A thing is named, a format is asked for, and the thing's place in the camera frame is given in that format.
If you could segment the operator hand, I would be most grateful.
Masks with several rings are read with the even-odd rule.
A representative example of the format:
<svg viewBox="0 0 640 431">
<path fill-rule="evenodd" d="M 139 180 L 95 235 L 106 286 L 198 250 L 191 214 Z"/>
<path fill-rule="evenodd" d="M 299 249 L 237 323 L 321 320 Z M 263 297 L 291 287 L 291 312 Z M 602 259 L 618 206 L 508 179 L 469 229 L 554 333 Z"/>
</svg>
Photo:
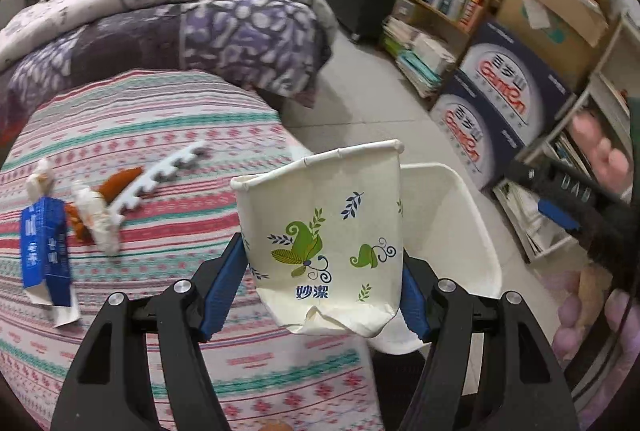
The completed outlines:
<svg viewBox="0 0 640 431">
<path fill-rule="evenodd" d="M 631 164 L 605 136 L 597 117 L 582 110 L 568 124 L 568 133 L 587 157 L 597 182 L 610 193 L 622 195 L 631 183 Z M 570 271 L 562 279 L 561 289 L 567 297 L 559 307 L 560 327 L 552 340 L 553 352 L 561 363 L 577 353 L 603 307 L 610 284 L 611 274 L 597 264 Z"/>
</svg>

